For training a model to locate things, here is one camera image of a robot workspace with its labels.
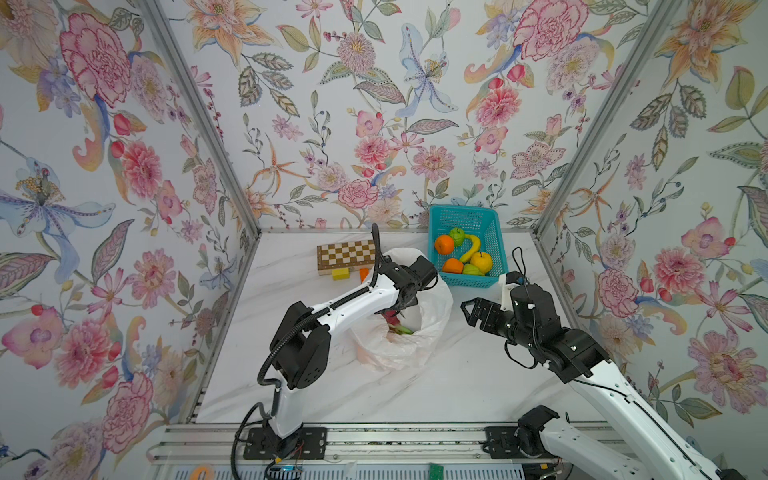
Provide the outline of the orange fruit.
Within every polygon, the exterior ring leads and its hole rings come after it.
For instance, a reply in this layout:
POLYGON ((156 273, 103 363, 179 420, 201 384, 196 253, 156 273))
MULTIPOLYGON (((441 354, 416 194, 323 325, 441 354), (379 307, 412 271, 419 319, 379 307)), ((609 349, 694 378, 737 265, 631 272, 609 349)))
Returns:
POLYGON ((455 241, 450 235, 440 235, 434 241, 434 249, 439 255, 451 255, 455 249, 455 241))
POLYGON ((462 274, 463 270, 464 263, 455 258, 446 259, 442 267, 442 271, 449 274, 462 274))

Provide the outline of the green apple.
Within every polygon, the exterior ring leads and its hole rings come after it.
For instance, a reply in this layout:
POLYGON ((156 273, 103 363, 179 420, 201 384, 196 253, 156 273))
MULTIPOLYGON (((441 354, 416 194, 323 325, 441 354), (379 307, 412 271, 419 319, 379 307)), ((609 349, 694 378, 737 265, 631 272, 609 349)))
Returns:
POLYGON ((463 245, 465 239, 466 239, 466 233, 462 228, 453 228, 449 232, 449 236, 454 242, 454 246, 456 248, 459 248, 463 245))
POLYGON ((484 276, 485 275, 485 273, 480 268, 478 268, 477 266, 475 266, 475 265, 473 265, 471 263, 467 263, 467 264, 465 264, 463 266, 462 274, 463 275, 470 275, 470 276, 484 276))

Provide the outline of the white plastic bag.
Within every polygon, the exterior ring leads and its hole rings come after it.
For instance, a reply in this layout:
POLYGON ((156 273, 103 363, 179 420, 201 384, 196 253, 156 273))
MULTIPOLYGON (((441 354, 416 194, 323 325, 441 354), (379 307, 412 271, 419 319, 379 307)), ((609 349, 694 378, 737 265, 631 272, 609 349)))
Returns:
POLYGON ((373 371, 420 368, 436 350, 453 307, 453 296, 442 278, 417 294, 417 304, 398 313, 391 324, 382 314, 355 323, 350 335, 357 360, 373 371))

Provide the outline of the pink dragon fruit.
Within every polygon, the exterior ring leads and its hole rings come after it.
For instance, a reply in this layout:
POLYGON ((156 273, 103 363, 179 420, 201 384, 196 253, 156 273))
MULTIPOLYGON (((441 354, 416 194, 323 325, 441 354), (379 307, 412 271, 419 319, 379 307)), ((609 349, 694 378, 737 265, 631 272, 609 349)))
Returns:
POLYGON ((382 313, 382 316, 386 320, 386 323, 388 324, 389 330, 391 332, 397 335, 412 335, 414 333, 413 330, 401 322, 396 310, 385 310, 382 313))

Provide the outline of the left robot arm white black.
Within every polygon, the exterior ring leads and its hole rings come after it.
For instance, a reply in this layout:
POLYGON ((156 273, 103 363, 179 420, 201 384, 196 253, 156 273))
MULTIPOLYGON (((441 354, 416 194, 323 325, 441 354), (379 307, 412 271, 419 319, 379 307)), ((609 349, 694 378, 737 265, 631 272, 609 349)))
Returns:
POLYGON ((417 304, 417 294, 437 283, 435 266, 423 255, 409 265, 384 256, 374 263, 369 279, 351 291, 315 306, 298 301, 288 307, 260 367, 257 382, 274 388, 266 425, 280 440, 303 424, 299 392, 325 372, 332 336, 371 315, 399 312, 417 304))

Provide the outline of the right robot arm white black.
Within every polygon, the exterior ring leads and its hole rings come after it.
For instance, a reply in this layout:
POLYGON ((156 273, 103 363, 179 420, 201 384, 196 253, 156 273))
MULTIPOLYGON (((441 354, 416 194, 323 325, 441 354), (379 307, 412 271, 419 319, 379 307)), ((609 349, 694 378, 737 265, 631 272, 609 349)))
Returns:
POLYGON ((587 332, 562 325, 552 295, 523 279, 502 284, 499 302, 461 303, 467 324, 524 347, 595 408, 633 454, 627 456, 582 433, 555 410, 539 405, 512 430, 490 427, 485 448, 530 459, 552 455, 595 479, 739 479, 685 441, 629 385, 607 351, 587 332))

